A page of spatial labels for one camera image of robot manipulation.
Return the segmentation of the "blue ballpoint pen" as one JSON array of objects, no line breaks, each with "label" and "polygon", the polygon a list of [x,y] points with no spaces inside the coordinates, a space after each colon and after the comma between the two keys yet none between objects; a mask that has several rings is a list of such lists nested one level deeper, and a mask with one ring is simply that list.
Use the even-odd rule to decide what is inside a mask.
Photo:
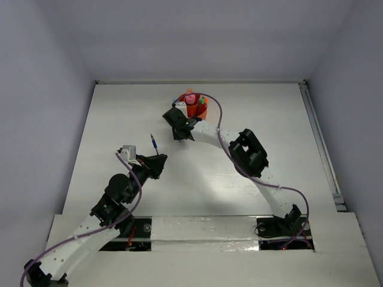
[{"label": "blue ballpoint pen", "polygon": [[158,150],[158,146],[157,146],[156,140],[155,140],[154,136],[151,133],[150,133],[150,138],[151,138],[151,142],[153,144],[153,148],[154,148],[156,154],[159,155],[159,150]]}]

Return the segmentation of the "purple gel pen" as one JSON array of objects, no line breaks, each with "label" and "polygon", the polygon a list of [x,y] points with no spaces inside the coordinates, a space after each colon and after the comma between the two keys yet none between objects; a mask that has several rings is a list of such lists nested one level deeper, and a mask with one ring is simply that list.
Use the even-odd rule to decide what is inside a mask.
[{"label": "purple gel pen", "polygon": [[195,116],[198,117],[200,115],[200,112],[201,112],[201,109],[203,107],[203,105],[201,104],[201,100],[203,99],[204,97],[203,96],[200,96],[200,98],[198,99],[198,103],[197,103],[197,108],[196,108],[196,113],[195,113]]}]

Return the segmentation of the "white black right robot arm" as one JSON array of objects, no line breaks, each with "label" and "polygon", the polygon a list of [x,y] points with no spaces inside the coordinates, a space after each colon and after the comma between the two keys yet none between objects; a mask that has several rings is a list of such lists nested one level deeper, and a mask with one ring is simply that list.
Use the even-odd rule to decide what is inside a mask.
[{"label": "white black right robot arm", "polygon": [[221,148],[233,162],[236,171],[252,180],[272,211],[272,223],[268,238],[292,236],[296,231],[301,211],[290,204],[273,174],[268,170],[267,152],[250,129],[231,132],[220,129],[199,117],[187,118],[172,107],[162,117],[171,126],[175,140],[190,139]]}]

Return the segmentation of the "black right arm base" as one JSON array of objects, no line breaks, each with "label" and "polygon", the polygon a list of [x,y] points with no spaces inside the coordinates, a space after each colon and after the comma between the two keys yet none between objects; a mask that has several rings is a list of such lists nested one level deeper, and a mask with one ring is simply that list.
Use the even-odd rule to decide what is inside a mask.
[{"label": "black right arm base", "polygon": [[261,251],[314,250],[309,223],[295,204],[284,218],[257,218],[254,233]]}]

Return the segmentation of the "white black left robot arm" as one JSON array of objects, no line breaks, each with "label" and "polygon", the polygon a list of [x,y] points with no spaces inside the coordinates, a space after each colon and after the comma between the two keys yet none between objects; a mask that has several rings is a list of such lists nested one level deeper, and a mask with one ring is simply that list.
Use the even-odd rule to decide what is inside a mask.
[{"label": "white black left robot arm", "polygon": [[68,286],[71,272],[116,237],[130,237],[135,232],[133,211],[142,198],[142,188],[148,179],[159,179],[168,159],[165,154],[139,155],[127,164],[115,153],[128,173],[112,176],[104,193],[89,215],[65,240],[29,260],[20,285]]}]

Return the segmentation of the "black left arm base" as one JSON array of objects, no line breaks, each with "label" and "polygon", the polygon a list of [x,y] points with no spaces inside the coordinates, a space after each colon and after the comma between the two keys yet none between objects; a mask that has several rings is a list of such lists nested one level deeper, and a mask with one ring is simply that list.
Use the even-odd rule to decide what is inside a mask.
[{"label": "black left arm base", "polygon": [[152,217],[137,217],[128,235],[118,236],[104,245],[100,251],[141,252],[151,251]]}]

